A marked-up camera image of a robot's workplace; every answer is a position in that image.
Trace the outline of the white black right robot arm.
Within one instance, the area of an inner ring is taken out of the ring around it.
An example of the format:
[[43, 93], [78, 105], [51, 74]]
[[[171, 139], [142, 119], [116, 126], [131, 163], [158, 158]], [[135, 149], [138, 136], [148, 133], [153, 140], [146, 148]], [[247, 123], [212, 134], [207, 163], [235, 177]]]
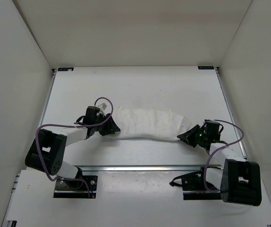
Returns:
[[226, 203], [260, 206], [262, 187], [260, 166], [238, 155], [221, 140], [224, 120], [205, 120], [178, 135], [185, 144], [200, 146], [208, 154], [206, 164], [198, 171], [180, 175], [170, 182], [183, 190], [185, 201], [222, 200]]

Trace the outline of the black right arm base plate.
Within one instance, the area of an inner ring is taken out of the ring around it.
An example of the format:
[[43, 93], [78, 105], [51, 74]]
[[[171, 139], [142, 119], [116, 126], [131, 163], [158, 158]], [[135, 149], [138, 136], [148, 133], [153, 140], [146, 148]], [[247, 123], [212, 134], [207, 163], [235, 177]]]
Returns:
[[205, 166], [202, 166], [198, 171], [177, 176], [169, 185], [182, 188], [184, 201], [221, 200], [220, 192], [206, 191], [203, 183], [204, 169]]

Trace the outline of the blue label sticker left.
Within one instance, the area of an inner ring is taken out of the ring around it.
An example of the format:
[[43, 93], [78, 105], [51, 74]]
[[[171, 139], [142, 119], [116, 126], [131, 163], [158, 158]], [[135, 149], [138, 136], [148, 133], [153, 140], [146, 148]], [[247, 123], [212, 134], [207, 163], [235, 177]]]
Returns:
[[74, 67], [61, 67], [58, 68], [57, 71], [73, 71]]

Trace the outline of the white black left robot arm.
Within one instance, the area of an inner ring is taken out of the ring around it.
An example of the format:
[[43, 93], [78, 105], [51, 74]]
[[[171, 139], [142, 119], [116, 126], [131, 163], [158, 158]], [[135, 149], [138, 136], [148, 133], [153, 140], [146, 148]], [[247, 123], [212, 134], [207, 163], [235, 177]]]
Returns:
[[86, 140], [96, 132], [101, 136], [121, 132], [111, 113], [105, 114], [104, 110], [102, 106], [89, 106], [85, 115], [76, 120], [75, 126], [61, 126], [58, 131], [39, 129], [26, 155], [25, 165], [50, 177], [66, 179], [72, 188], [80, 187], [83, 182], [81, 170], [64, 162], [64, 151], [67, 146]]

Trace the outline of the blue label sticker right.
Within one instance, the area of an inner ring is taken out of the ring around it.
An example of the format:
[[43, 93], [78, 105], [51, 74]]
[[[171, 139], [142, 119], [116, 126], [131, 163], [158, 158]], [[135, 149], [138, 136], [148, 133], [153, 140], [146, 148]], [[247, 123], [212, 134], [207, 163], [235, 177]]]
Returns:
[[214, 70], [213, 66], [198, 66], [199, 70]]

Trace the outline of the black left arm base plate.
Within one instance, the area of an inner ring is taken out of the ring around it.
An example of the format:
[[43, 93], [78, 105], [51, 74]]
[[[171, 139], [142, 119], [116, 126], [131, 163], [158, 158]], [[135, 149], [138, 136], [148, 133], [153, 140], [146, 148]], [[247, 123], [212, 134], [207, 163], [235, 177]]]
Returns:
[[53, 197], [63, 199], [95, 199], [97, 196], [98, 176], [88, 175], [79, 170], [77, 177], [83, 179], [88, 187], [81, 181], [57, 179]]

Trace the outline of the white pleated skirt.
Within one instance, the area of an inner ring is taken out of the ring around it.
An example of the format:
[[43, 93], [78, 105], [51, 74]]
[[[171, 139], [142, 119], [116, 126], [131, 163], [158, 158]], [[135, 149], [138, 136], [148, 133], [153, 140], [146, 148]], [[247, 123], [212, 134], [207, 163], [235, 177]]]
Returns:
[[178, 141], [178, 135], [187, 132], [192, 122], [171, 110], [128, 109], [119, 107], [113, 117], [121, 132], [119, 140]]

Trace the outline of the blue label sticker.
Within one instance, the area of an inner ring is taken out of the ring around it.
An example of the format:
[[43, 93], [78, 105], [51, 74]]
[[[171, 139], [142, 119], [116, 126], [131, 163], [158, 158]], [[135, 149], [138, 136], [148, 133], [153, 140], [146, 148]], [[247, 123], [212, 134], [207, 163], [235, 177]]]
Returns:
[[199, 70], [214, 70], [213, 66], [198, 66]]
[[58, 68], [57, 71], [73, 71], [74, 67], [61, 67]]

